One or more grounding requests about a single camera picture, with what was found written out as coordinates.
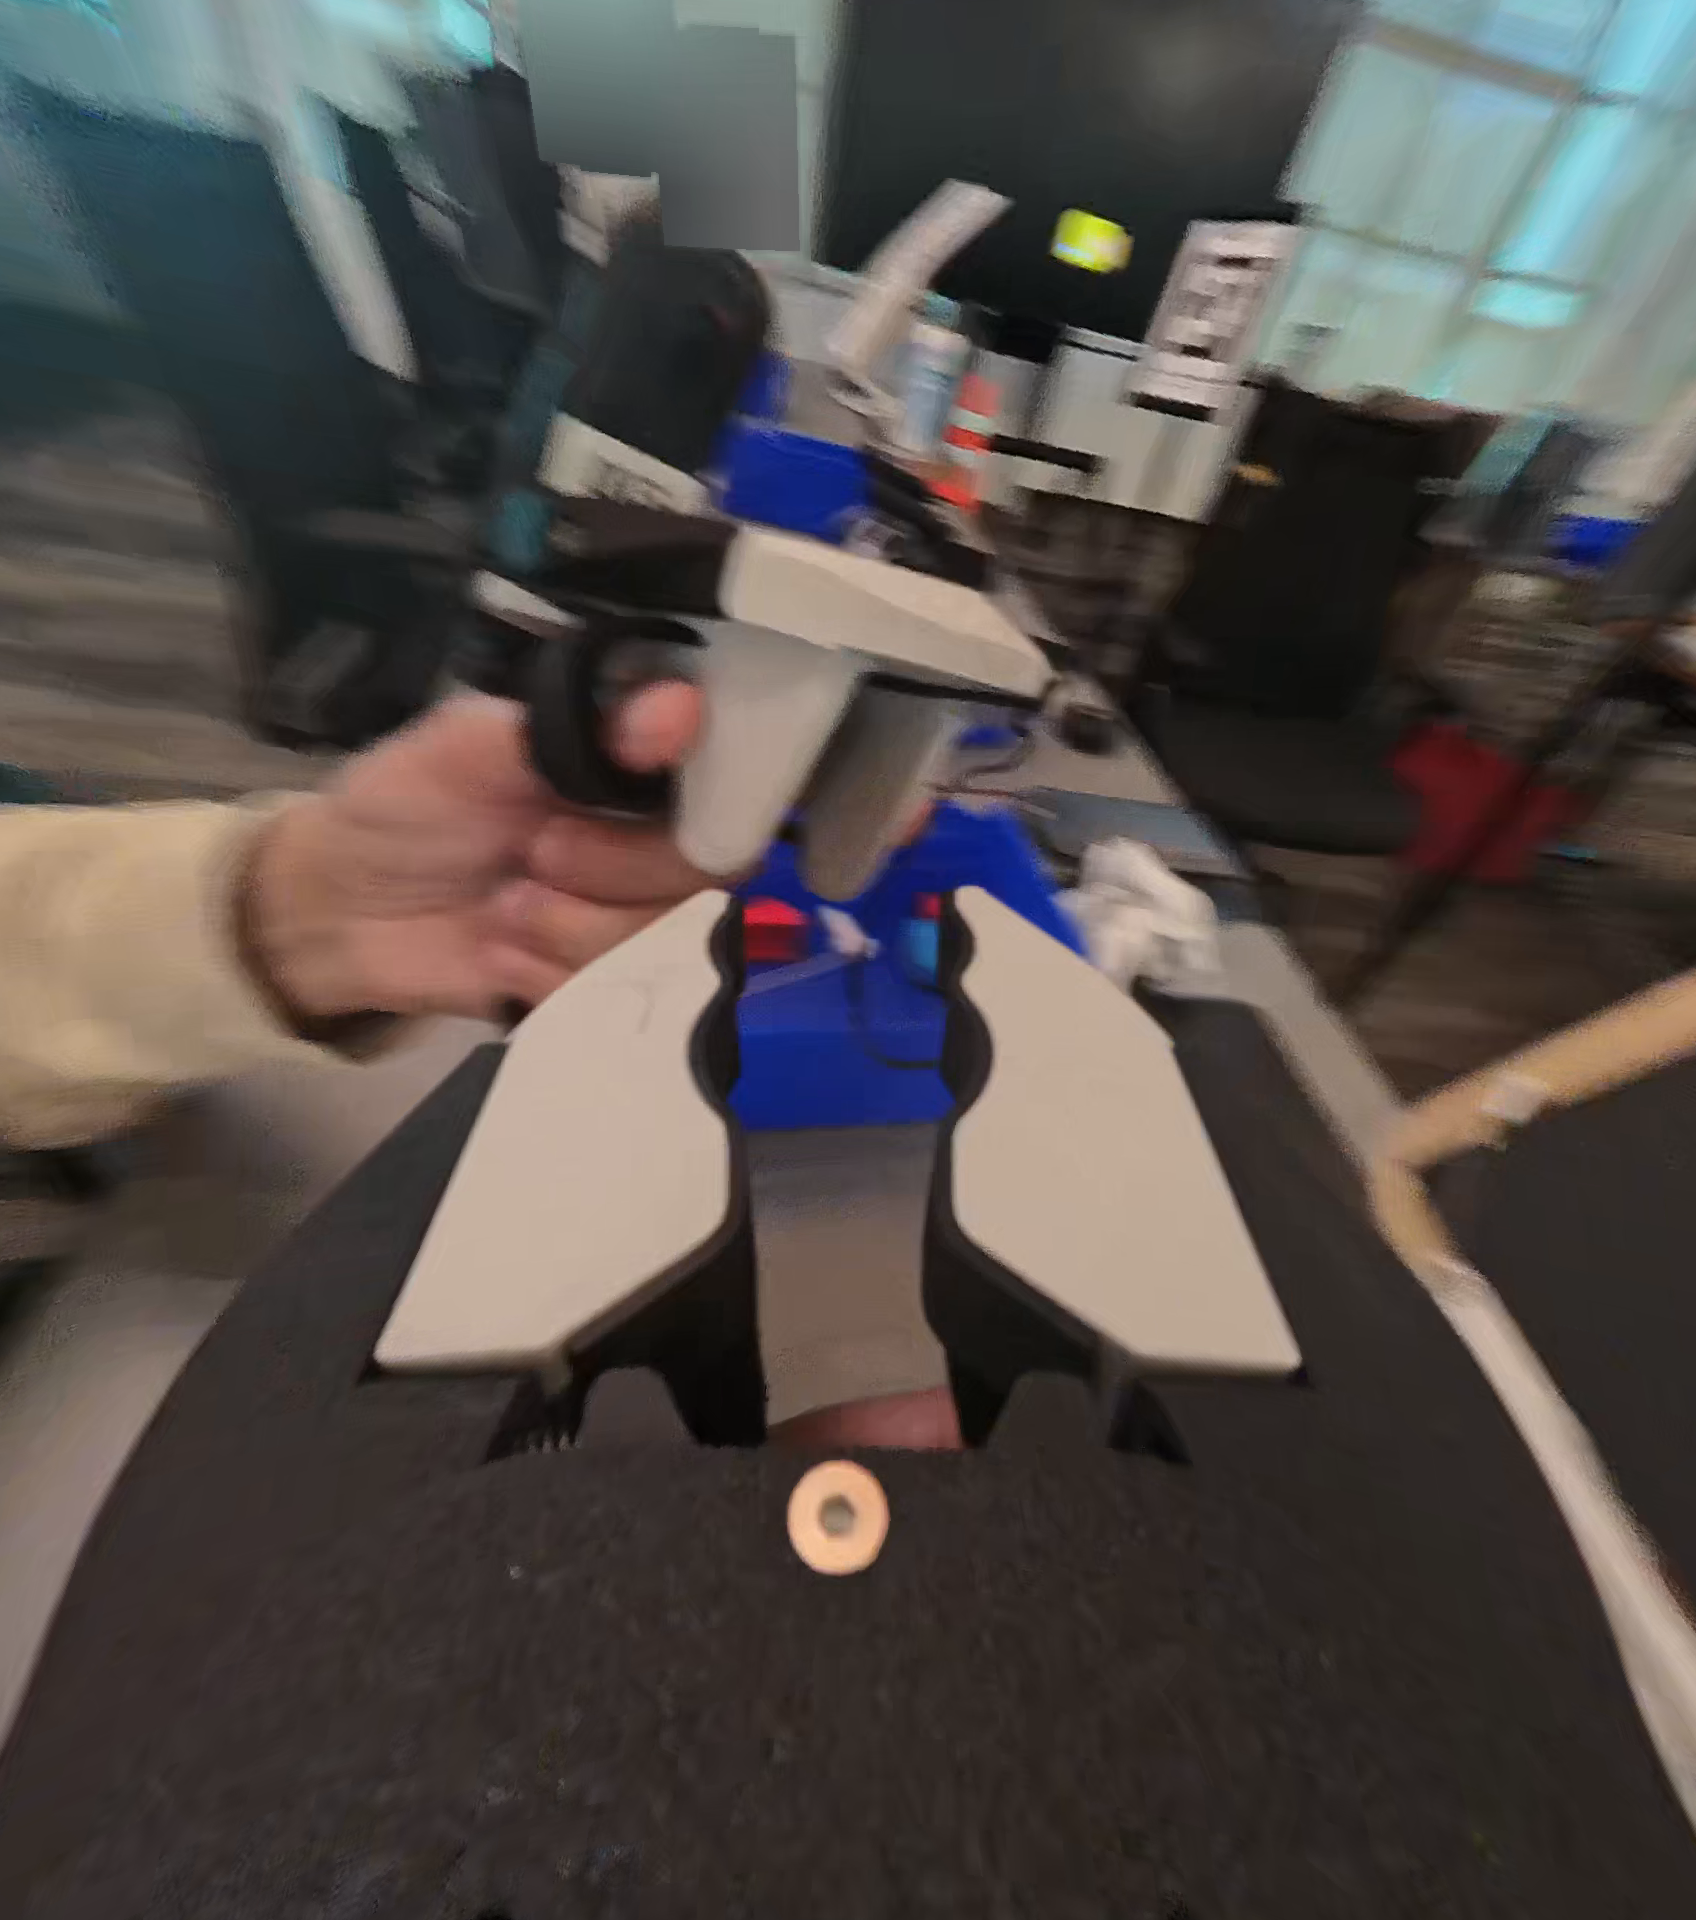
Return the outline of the white marker sheet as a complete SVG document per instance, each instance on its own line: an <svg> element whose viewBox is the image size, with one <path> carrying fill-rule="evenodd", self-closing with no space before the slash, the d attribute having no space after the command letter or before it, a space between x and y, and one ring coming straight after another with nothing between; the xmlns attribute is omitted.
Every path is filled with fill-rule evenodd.
<svg viewBox="0 0 1696 1920"><path fill-rule="evenodd" d="M1244 383L1299 242L1292 218L1192 221L1125 376L1122 402L1218 420Z"/></svg>

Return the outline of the black tripod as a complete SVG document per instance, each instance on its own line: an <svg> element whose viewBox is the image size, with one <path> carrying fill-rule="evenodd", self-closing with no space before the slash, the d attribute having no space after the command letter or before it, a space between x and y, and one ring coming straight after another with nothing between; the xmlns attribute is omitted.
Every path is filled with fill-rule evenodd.
<svg viewBox="0 0 1696 1920"><path fill-rule="evenodd" d="M1472 882L1469 867L1520 808L1528 790L1582 744L1602 719L1635 704L1652 726L1696 733L1696 681L1678 660L1674 637L1696 600L1696 467L1678 486L1664 512L1624 550L1601 594L1598 633L1608 649L1591 676L1534 734L1516 759L1519 783L1480 818L1472 840L1436 874L1408 882L1375 938L1360 951L1333 991L1346 1010L1360 1006L1402 960L1412 943L1442 919L1453 896Z"/></svg>

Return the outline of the white crumpled cloth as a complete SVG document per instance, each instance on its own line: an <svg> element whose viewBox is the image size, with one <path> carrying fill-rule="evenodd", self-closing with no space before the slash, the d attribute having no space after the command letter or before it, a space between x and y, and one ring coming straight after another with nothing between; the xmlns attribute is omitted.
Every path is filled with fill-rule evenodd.
<svg viewBox="0 0 1696 1920"><path fill-rule="evenodd" d="M1217 995L1224 967L1217 904L1141 841L1091 841L1060 896L1088 960L1119 991Z"/></svg>

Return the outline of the orange traffic cone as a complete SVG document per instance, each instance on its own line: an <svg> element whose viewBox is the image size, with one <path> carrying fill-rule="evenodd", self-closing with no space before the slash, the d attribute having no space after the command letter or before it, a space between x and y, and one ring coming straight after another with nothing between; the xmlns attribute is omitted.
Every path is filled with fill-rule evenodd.
<svg viewBox="0 0 1696 1920"><path fill-rule="evenodd" d="M997 442L1000 383L964 373L941 426L931 487L945 504L971 516L979 511Z"/></svg>

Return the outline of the black office chair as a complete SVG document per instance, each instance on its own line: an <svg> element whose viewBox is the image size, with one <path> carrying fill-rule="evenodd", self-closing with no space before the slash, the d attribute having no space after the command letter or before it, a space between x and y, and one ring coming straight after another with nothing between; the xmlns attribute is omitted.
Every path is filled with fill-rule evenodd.
<svg viewBox="0 0 1696 1920"><path fill-rule="evenodd" d="M1228 840L1388 858L1420 829L1420 801L1394 774L1394 600L1497 416L1325 398L1279 373L1250 393L1235 467L1141 648L1125 714Z"/></svg>

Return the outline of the person's left hand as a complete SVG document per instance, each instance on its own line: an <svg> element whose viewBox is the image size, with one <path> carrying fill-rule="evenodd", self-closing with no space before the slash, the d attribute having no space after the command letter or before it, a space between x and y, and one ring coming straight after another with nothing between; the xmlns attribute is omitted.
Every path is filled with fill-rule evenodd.
<svg viewBox="0 0 1696 1920"><path fill-rule="evenodd" d="M518 703L455 694L259 829L247 966L311 1037L532 1010L719 877L664 823L566 804Z"/></svg>

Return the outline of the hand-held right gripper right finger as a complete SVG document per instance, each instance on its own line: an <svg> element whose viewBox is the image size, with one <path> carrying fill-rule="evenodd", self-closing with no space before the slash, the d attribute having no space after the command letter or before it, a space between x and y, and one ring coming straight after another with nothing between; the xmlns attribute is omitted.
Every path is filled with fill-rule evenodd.
<svg viewBox="0 0 1696 1920"><path fill-rule="evenodd" d="M1167 1025L978 886L941 896L923 1309L962 1443L1074 1379L1108 1443L1163 1381L1302 1388L1306 1357Z"/></svg>

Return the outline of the black panel with wooden edge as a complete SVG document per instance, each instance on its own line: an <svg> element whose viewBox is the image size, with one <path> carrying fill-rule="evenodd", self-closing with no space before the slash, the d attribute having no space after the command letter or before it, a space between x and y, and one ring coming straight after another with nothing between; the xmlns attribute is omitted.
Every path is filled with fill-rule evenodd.
<svg viewBox="0 0 1696 1920"><path fill-rule="evenodd" d="M1696 1623L1696 967L1421 1096L1368 1187L1510 1311Z"/></svg>

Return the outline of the red bin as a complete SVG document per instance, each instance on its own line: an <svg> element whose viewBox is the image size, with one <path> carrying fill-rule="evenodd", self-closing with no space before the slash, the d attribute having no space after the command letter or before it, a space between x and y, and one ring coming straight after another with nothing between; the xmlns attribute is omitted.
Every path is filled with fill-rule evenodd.
<svg viewBox="0 0 1696 1920"><path fill-rule="evenodd" d="M1480 818L1519 783L1519 764L1501 749L1453 720L1416 723L1388 756L1388 770L1416 804L1416 829L1401 863L1421 877L1453 863ZM1541 779L1520 808L1469 867L1482 886L1520 886L1543 849L1582 829L1586 801L1560 779Z"/></svg>

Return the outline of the black monitor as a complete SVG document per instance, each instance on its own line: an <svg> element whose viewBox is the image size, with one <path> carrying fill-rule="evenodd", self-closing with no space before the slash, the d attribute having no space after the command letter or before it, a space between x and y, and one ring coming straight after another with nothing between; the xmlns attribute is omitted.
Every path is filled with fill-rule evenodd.
<svg viewBox="0 0 1696 1920"><path fill-rule="evenodd" d="M1014 324L1145 338L1192 221L1273 218L1361 2L846 2L815 258L859 268L945 181L1011 201L936 271ZM1063 207L1130 229L1122 275L1051 258Z"/></svg>

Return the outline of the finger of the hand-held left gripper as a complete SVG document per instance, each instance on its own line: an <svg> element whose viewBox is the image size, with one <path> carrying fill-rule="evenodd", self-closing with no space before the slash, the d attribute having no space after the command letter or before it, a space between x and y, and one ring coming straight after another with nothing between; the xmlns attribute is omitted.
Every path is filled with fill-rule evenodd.
<svg viewBox="0 0 1696 1920"><path fill-rule="evenodd" d="M992 704L1036 708L1054 683L1047 652L997 598L797 534L737 532L716 612Z"/></svg>

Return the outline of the blue plastic bin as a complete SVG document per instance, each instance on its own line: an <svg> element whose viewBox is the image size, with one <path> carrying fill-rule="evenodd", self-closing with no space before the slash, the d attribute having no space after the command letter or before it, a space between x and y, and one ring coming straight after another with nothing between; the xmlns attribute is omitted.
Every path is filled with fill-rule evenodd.
<svg viewBox="0 0 1696 1920"><path fill-rule="evenodd" d="M789 426L790 383L789 357L767 349L716 434L712 501L732 520L846 545L871 508L868 458Z"/></svg>
<svg viewBox="0 0 1696 1920"><path fill-rule="evenodd" d="M846 903L827 903L802 879L789 840L742 879L745 899L789 899L813 919L813 956L748 967L737 1111L750 1129L934 1121L947 1111L936 962L941 896L962 886L993 895L1082 951L1030 829L1003 805L941 804Z"/></svg>

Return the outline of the grey desk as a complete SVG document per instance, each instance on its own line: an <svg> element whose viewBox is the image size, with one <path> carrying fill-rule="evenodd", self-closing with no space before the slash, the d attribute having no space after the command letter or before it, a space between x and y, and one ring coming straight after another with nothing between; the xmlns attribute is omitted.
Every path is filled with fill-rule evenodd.
<svg viewBox="0 0 1696 1920"><path fill-rule="evenodd" d="M100 1506L227 1300L492 1025L443 1019L370 1066L263 1071L127 1140L85 1206L0 1204L0 1257L53 1251L0 1339L0 1743ZM774 1420L927 1357L931 1135L768 1132L752 1150Z"/></svg>

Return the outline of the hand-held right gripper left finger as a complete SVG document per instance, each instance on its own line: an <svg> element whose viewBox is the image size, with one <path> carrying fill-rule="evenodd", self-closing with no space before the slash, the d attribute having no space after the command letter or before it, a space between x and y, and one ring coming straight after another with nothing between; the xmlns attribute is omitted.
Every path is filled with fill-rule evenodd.
<svg viewBox="0 0 1696 1920"><path fill-rule="evenodd" d="M579 1436L647 1372L693 1443L754 1447L767 1379L732 1111L742 899L700 890L540 1000L499 1066L373 1344L391 1376L510 1376Z"/></svg>

